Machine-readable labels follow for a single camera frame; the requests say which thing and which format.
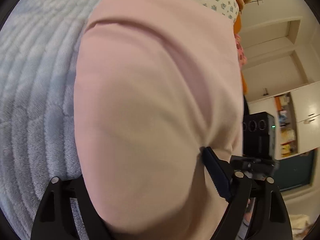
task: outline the blue blanket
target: blue blanket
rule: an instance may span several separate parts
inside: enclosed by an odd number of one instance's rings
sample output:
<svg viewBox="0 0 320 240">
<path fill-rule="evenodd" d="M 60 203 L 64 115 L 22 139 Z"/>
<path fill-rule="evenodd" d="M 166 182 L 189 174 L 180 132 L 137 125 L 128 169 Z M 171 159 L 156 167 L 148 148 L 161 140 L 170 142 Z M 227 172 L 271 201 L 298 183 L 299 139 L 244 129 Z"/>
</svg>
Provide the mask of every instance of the blue blanket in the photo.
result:
<svg viewBox="0 0 320 240">
<path fill-rule="evenodd" d="M 82 32 L 99 1 L 20 0 L 0 32 L 0 208 L 22 240 L 50 178 L 81 174 L 73 87 Z"/>
</svg>

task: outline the white cabinet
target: white cabinet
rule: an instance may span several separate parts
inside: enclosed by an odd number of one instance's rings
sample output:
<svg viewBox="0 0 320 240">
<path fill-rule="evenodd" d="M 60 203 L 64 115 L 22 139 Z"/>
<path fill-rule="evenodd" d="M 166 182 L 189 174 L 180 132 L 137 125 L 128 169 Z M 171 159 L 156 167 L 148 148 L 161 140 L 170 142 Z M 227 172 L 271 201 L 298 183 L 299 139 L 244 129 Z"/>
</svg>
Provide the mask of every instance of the white cabinet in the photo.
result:
<svg viewBox="0 0 320 240">
<path fill-rule="evenodd" d="M 320 114 L 320 82 L 291 91 L 296 121 Z"/>
<path fill-rule="evenodd" d="M 280 127 L 279 127 L 279 116 L 276 108 L 275 99 L 267 98 L 265 100 L 260 100 L 253 103 L 248 103 L 250 114 L 260 113 L 260 112 L 267 112 L 271 114 L 275 118 L 276 124 L 276 141 L 275 141 L 275 159 L 281 159 L 281 152 L 280 152 Z"/>
<path fill-rule="evenodd" d="M 320 115 L 297 123 L 298 153 L 320 147 Z"/>
</svg>

